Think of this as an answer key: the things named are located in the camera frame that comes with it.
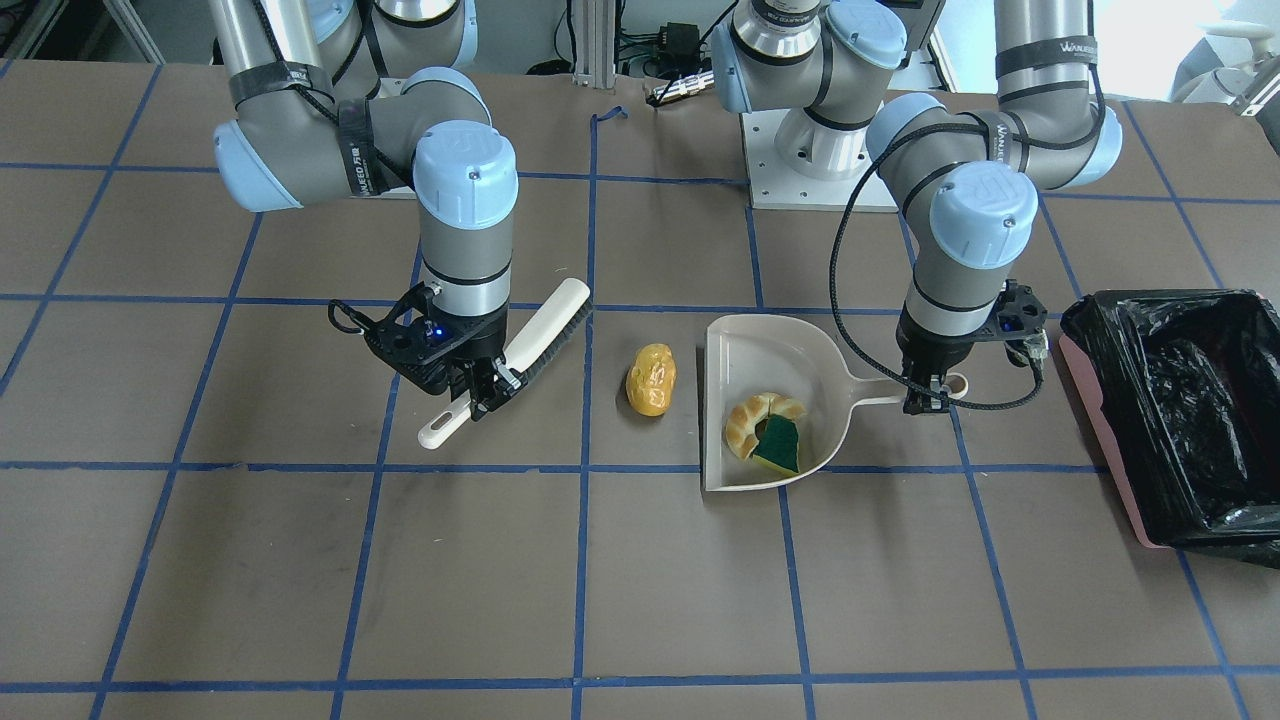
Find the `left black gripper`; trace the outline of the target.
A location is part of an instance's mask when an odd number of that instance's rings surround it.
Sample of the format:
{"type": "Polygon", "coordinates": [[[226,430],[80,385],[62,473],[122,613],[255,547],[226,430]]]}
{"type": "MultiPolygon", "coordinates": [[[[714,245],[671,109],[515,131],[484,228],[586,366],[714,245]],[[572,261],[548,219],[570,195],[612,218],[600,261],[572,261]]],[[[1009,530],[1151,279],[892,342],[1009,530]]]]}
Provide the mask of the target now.
{"type": "Polygon", "coordinates": [[[972,313],[951,313],[933,305],[904,307],[896,329],[902,374],[908,378],[904,414],[948,411],[950,395],[966,393],[968,380],[950,375],[948,370],[972,351],[975,332],[989,318],[989,305],[972,313]]]}

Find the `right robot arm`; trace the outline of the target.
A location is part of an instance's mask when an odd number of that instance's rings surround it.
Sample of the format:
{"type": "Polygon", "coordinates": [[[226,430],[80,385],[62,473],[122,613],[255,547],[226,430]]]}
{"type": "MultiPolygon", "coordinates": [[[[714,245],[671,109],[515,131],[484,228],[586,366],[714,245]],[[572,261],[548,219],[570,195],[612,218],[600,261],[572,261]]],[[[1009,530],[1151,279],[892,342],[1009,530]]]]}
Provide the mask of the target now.
{"type": "Polygon", "coordinates": [[[236,118],[212,136],[252,213],[412,190],[422,282],[352,332],[429,395],[477,420],[512,397],[503,355],[518,197],[515,149],[458,72],[472,6],[422,1],[214,1],[236,118]]]}

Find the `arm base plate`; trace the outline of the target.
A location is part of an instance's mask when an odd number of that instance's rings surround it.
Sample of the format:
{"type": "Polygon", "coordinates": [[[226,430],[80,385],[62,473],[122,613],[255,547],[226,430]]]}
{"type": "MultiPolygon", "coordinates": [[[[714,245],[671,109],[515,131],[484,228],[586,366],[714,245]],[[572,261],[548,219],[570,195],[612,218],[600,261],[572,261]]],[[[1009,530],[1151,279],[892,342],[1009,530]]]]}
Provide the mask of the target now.
{"type": "Polygon", "coordinates": [[[870,167],[864,129],[831,129],[803,109],[744,113],[740,120],[755,209],[841,211],[870,167]]]}

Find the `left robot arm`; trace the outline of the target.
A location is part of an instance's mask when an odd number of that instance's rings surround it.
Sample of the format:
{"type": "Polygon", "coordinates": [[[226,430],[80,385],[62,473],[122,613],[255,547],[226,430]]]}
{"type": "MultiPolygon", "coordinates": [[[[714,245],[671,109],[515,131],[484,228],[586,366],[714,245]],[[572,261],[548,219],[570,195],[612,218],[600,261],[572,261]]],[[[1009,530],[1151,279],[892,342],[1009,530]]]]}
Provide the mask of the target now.
{"type": "Polygon", "coordinates": [[[995,5],[993,111],[952,113],[928,94],[884,100],[908,55],[878,1],[740,1],[710,32],[716,92],[733,113],[785,109],[818,140],[863,135],[918,242],[896,341],[909,415],[954,406],[945,378],[1002,342],[1043,383],[1047,313],[1010,278],[1043,190],[1088,184],[1123,147],[1103,101],[1088,1],[995,5]]]}

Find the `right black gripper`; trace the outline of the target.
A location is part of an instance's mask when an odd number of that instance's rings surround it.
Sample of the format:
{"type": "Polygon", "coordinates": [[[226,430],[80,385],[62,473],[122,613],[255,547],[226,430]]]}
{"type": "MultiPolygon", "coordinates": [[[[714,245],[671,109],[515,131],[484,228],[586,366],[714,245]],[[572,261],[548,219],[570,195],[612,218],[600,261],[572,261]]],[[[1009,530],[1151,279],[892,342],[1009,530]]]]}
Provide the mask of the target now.
{"type": "Polygon", "coordinates": [[[362,337],[375,356],[426,393],[448,389],[456,400],[466,391],[470,419],[479,421],[489,413],[490,398],[495,411],[524,388],[520,370],[493,363],[503,354],[509,305],[461,316],[436,302],[442,296],[417,283],[381,320],[362,315],[362,337]]]}

